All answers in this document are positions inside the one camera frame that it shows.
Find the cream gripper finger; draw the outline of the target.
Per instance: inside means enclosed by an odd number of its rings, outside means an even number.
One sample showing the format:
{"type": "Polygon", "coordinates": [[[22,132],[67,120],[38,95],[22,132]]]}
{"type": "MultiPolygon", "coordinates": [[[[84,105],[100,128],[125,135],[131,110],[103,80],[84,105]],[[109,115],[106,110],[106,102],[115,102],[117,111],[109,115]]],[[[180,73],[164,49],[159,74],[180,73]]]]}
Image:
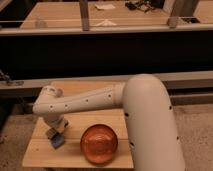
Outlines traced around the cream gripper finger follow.
{"type": "Polygon", "coordinates": [[[61,123],[61,124],[59,125],[59,127],[57,128],[57,131],[58,131],[59,133],[63,133],[63,132],[68,128],[68,126],[69,126],[69,123],[68,123],[68,122],[66,122],[66,123],[61,123]]]}

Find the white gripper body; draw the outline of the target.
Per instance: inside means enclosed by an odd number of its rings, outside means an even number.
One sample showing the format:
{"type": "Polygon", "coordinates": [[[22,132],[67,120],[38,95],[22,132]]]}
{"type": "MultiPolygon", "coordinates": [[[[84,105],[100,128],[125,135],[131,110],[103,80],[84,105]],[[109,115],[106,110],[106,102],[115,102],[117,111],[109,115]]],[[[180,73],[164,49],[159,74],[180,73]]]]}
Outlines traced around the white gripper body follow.
{"type": "Polygon", "coordinates": [[[55,130],[57,130],[61,123],[68,122],[68,120],[63,115],[48,116],[44,118],[44,121],[47,125],[49,125],[51,128],[54,128],[55,130]]]}

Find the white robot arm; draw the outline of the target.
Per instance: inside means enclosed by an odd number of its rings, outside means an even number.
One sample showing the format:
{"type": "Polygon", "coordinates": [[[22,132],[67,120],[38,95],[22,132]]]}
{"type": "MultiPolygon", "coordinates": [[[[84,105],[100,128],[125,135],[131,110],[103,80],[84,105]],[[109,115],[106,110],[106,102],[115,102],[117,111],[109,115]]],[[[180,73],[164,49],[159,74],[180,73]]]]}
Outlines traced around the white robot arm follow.
{"type": "Polygon", "coordinates": [[[45,86],[33,112],[58,117],[112,108],[124,111],[135,171],[186,171],[171,101],[166,87],[154,75],[134,75],[124,83],[72,96],[45,86]]]}

